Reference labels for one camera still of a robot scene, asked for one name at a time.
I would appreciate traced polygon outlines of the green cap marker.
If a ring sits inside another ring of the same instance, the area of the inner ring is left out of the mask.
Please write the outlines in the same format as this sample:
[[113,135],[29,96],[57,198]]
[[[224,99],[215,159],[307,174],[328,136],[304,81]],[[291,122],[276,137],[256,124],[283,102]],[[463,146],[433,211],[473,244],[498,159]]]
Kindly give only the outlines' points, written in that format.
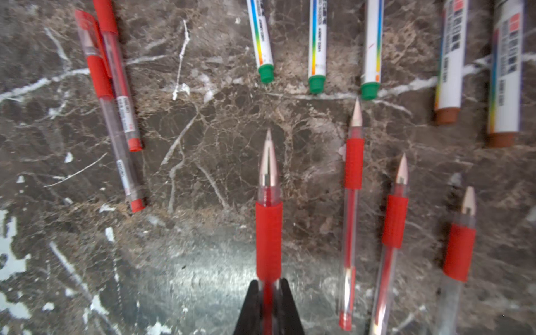
[[327,1],[310,1],[308,83],[312,94],[324,91],[327,76]]

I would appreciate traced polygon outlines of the brown cap marker pen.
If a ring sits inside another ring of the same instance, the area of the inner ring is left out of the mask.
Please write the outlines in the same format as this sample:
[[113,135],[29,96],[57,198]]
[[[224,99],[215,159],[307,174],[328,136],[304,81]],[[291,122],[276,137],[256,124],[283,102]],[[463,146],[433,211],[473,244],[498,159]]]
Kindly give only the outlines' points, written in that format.
[[524,4],[496,1],[491,49],[487,146],[510,147],[520,128]]

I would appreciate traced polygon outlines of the red cap pen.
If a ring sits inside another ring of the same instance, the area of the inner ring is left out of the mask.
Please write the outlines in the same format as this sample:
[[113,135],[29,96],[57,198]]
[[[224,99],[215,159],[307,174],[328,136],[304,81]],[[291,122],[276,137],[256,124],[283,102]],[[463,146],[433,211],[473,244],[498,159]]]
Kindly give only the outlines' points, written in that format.
[[117,111],[117,102],[107,71],[107,59],[99,26],[93,15],[85,11],[76,10],[75,20],[96,96],[106,121],[107,132],[125,196],[131,211],[139,212],[145,208],[141,184],[138,181],[121,118]]

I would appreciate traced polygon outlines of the red pen cluster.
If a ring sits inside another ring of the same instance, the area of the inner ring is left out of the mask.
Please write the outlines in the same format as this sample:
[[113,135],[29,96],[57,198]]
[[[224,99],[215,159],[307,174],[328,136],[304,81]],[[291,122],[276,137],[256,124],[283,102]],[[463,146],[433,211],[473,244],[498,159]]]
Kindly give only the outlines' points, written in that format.
[[352,329],[355,301],[355,249],[364,161],[364,134],[362,127],[361,103],[356,100],[348,128],[345,151],[342,275],[339,291],[339,325],[345,331]]
[[100,32],[106,49],[107,61],[113,79],[114,92],[130,152],[142,151],[142,139],[135,115],[135,108],[128,83],[124,59],[119,43],[119,31],[109,0],[94,0]]
[[282,213],[274,141],[268,129],[260,160],[258,199],[255,203],[256,272],[262,284],[261,334],[274,333],[274,285],[281,277]]

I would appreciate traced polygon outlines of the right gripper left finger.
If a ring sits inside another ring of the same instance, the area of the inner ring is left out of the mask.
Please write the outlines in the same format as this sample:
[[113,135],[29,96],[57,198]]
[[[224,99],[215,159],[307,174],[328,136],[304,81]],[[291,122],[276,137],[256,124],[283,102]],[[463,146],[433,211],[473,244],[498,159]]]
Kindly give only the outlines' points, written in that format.
[[249,284],[240,315],[234,329],[234,335],[260,335],[262,320],[262,295],[259,282]]

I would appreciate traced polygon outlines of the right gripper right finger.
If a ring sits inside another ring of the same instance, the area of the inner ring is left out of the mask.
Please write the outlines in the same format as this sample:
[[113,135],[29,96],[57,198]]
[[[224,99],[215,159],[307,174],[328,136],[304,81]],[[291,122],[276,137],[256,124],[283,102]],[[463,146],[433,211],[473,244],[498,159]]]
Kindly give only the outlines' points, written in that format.
[[276,289],[276,334],[305,335],[287,279]]

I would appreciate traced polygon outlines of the green cap marker pen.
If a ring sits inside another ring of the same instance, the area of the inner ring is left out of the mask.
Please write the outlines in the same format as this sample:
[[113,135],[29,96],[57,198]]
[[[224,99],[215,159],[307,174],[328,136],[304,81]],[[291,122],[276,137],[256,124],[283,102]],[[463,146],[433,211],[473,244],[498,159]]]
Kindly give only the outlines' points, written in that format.
[[364,101],[372,101],[381,85],[382,28],[385,2],[367,0],[364,41],[364,68],[361,76],[361,94]]

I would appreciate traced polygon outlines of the red pen alone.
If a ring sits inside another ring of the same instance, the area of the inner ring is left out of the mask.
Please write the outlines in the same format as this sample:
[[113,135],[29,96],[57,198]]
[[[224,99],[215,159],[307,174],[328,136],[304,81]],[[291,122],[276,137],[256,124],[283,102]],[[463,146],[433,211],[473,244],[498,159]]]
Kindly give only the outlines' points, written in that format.
[[475,190],[469,186],[459,213],[452,222],[445,260],[443,280],[433,334],[455,334],[461,294],[468,280],[476,237]]

